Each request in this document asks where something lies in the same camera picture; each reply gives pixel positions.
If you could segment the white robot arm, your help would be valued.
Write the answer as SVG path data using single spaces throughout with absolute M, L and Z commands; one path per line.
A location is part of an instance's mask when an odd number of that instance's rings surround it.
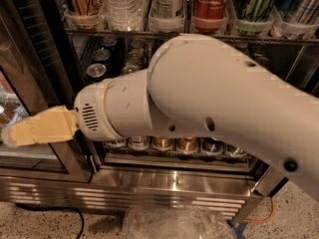
M 10 147 L 135 135 L 212 137 L 246 150 L 319 198 L 319 99 L 285 83 L 213 37 L 183 34 L 162 44 L 147 69 L 79 91 L 5 126 Z

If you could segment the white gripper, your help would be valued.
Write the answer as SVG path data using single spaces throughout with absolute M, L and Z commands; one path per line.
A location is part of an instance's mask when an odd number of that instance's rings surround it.
M 78 129 L 94 141 L 120 139 L 106 107 L 111 81 L 106 79 L 80 90 L 73 111 L 57 106 L 6 125 L 1 129 L 3 142 L 9 147 L 63 142 L 71 140 Z

